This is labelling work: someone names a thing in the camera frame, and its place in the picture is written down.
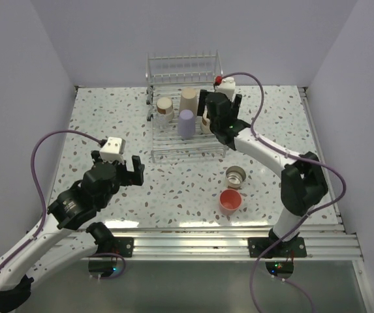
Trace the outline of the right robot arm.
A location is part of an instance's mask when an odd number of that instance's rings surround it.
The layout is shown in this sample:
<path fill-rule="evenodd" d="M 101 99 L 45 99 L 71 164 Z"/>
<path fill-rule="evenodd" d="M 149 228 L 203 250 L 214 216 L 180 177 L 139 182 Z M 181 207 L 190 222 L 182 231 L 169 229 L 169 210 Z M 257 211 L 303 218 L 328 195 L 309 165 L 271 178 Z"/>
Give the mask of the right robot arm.
<path fill-rule="evenodd" d="M 238 119 L 241 102 L 241 95 L 230 100 L 223 93 L 202 89 L 198 114 L 207 113 L 210 131 L 221 144 L 255 159 L 281 179 L 284 209 L 272 228 L 268 247 L 272 254 L 283 256 L 292 248 L 297 223 L 327 195 L 328 185 L 316 154 L 288 152 L 268 138 L 253 134 L 251 125 Z"/>

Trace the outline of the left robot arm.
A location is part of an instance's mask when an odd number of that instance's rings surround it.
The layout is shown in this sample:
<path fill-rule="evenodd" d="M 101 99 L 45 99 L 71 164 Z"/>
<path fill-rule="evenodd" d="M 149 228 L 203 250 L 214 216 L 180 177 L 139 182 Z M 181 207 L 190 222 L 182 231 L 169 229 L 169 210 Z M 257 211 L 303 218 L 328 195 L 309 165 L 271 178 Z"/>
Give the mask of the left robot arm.
<path fill-rule="evenodd" d="M 132 157 L 131 171 L 120 154 L 108 157 L 93 151 L 91 156 L 91 169 L 61 192 L 35 227 L 0 257 L 0 312 L 11 312 L 28 300 L 36 281 L 31 268 L 55 244 L 94 218 L 121 187 L 143 184 L 145 166 L 139 156 Z"/>

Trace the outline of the red plastic cup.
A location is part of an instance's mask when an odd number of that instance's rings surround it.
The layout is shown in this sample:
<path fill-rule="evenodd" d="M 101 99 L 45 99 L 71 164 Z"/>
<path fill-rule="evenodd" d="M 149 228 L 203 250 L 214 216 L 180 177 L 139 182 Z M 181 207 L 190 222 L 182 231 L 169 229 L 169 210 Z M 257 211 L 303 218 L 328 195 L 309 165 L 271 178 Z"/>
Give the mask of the red plastic cup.
<path fill-rule="evenodd" d="M 219 210 L 226 216 L 234 214 L 242 204 L 242 196 L 237 190 L 226 189 L 219 196 Z"/>

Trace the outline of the tan paper cup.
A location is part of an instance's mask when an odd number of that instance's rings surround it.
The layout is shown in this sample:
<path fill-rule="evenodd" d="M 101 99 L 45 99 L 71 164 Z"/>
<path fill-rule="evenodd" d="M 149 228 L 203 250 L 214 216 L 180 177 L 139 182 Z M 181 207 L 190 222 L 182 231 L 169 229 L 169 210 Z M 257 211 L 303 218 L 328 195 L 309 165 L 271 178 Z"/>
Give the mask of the tan paper cup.
<path fill-rule="evenodd" d="M 186 87 L 181 90 L 179 102 L 179 112 L 190 110 L 194 115 L 197 114 L 198 98 L 195 89 Z"/>

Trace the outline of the purple plastic cup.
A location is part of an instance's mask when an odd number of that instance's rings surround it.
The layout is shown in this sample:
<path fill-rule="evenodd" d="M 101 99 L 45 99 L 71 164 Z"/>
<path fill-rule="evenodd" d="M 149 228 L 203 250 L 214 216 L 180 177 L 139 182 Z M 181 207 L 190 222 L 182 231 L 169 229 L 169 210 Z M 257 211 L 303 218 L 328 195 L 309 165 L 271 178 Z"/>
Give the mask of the purple plastic cup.
<path fill-rule="evenodd" d="M 183 110 L 179 114 L 178 135 L 187 140 L 195 135 L 196 130 L 195 115 L 191 110 Z"/>

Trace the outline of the steel cup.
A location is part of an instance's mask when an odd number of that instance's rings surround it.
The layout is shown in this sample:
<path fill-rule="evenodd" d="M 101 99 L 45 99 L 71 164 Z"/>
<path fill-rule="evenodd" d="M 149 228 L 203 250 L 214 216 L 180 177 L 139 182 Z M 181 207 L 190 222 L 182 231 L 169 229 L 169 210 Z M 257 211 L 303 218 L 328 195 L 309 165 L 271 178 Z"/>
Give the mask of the steel cup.
<path fill-rule="evenodd" d="M 203 134 L 211 134 L 210 130 L 210 118 L 208 117 L 208 111 L 204 110 L 204 113 L 202 114 L 202 120 L 200 123 L 200 129 Z"/>
<path fill-rule="evenodd" d="M 167 121 L 171 121 L 174 118 L 174 107 L 171 98 L 162 97 L 157 100 L 156 103 L 157 112 L 164 115 Z"/>
<path fill-rule="evenodd" d="M 231 166 L 226 169 L 225 182 L 228 188 L 240 189 L 246 179 L 246 172 L 242 167 Z"/>

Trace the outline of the small clear glass cup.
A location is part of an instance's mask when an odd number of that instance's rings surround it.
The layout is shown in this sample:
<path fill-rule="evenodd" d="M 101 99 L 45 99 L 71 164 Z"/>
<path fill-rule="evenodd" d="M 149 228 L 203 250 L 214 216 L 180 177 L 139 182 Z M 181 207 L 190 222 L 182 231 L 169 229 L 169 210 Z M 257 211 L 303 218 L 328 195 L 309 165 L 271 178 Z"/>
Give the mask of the small clear glass cup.
<path fill-rule="evenodd" d="M 165 114 L 157 113 L 154 120 L 159 130 L 164 130 L 168 127 L 168 121 Z"/>

